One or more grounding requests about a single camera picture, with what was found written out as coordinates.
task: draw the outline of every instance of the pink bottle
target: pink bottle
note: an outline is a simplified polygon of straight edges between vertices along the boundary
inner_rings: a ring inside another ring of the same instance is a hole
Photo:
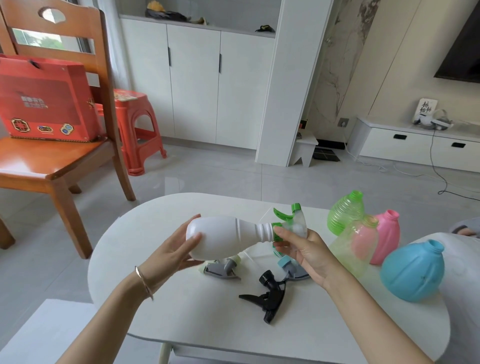
[[[386,210],[383,214],[375,216],[378,219],[378,244],[373,253],[370,264],[381,266],[384,259],[400,244],[399,213]]]

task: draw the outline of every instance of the power outlet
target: power outlet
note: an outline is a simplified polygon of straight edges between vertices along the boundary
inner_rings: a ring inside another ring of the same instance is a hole
[[[340,128],[346,128],[347,125],[348,125],[348,121],[350,119],[347,119],[347,118],[340,118],[340,120],[338,121],[338,124],[337,126],[339,126]]]

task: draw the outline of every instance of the black cable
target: black cable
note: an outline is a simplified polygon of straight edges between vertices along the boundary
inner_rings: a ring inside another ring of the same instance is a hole
[[[461,194],[456,194],[455,192],[447,191],[447,188],[448,188],[448,182],[447,182],[447,180],[437,172],[437,170],[435,169],[435,166],[434,166],[434,164],[433,164],[432,148],[433,148],[433,140],[435,139],[435,132],[436,132],[436,129],[433,130],[432,143],[430,144],[430,162],[432,163],[432,168],[433,168],[433,171],[435,172],[435,174],[436,174],[438,177],[440,177],[440,178],[445,182],[445,188],[444,188],[443,190],[438,191],[437,194],[444,194],[445,192],[447,192],[448,194],[454,194],[455,196],[459,196],[459,197],[463,197],[463,198],[468,198],[469,200],[480,201],[480,199],[477,199],[477,198],[466,197],[466,196],[462,196]]]

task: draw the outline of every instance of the curtain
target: curtain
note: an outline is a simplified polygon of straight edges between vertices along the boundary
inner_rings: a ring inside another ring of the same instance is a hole
[[[115,88],[132,89],[123,30],[115,0],[97,0],[98,8],[105,13],[107,21],[108,49]]]

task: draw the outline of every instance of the red box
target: red box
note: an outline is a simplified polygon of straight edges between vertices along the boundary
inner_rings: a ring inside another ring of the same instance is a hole
[[[0,54],[0,118],[14,138],[90,142],[103,134],[78,62]]]

